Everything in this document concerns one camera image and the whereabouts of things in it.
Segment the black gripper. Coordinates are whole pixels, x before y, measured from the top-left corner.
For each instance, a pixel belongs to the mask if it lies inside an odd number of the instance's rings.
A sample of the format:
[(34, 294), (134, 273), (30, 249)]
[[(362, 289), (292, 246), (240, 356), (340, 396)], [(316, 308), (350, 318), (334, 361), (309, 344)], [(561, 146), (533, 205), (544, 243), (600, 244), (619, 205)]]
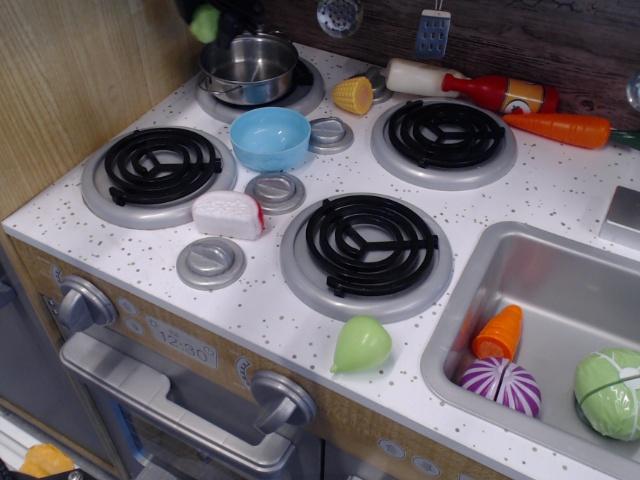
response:
[(190, 23), (196, 10), (203, 5), (216, 8), (221, 16), (216, 43), (228, 49), (231, 42), (243, 34), (260, 33), (264, 25), (265, 8), (253, 0), (175, 0), (180, 17)]

